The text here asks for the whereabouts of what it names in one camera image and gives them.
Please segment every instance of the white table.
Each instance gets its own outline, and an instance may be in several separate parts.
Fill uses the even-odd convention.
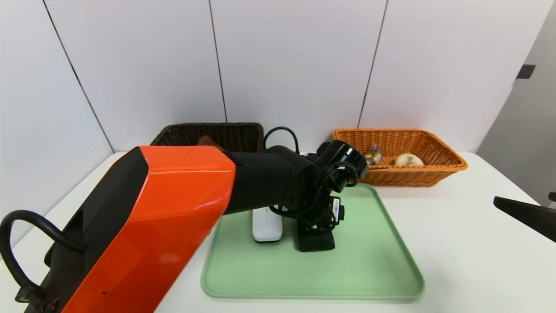
[[[121,155],[108,158],[47,218],[62,228]],[[209,236],[156,312],[556,312],[556,243],[492,205],[495,195],[535,201],[477,155],[461,156],[469,169],[434,187],[377,188],[425,278],[425,291],[419,299],[212,298],[201,288],[201,271],[212,240]],[[41,282],[48,270],[42,260],[50,245],[51,240],[34,228],[14,248],[17,260],[35,282]],[[0,311],[23,312],[26,306],[13,301],[18,286],[0,264]]]

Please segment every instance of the white wall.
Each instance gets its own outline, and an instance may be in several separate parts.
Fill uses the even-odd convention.
[[[288,126],[305,151],[357,127],[386,0],[211,3],[229,122]]]
[[[527,63],[529,80],[514,89],[478,154],[542,205],[556,192],[556,5],[553,4]]]
[[[208,0],[46,3],[114,150],[225,121]]]
[[[3,0],[1,23],[0,217],[45,214],[112,151],[43,3]]]
[[[552,0],[389,0],[361,127],[423,128],[476,151]]]

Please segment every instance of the green tray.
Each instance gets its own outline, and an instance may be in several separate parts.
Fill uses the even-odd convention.
[[[336,248],[299,252],[295,221],[284,218],[282,239],[257,243],[251,212],[221,218],[202,275],[213,297],[288,299],[413,299],[424,281],[374,188],[359,184],[337,194],[345,220]]]

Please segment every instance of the black robot arm segment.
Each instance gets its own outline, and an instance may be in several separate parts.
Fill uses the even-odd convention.
[[[339,222],[330,193],[357,184],[368,171],[363,156],[339,140],[323,143],[307,157],[284,146],[226,155],[236,164],[236,178],[224,214],[270,207],[319,228]]]

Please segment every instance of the white round vegetable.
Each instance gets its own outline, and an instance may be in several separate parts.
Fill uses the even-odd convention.
[[[424,165],[418,156],[411,153],[404,153],[396,158],[395,165]]]

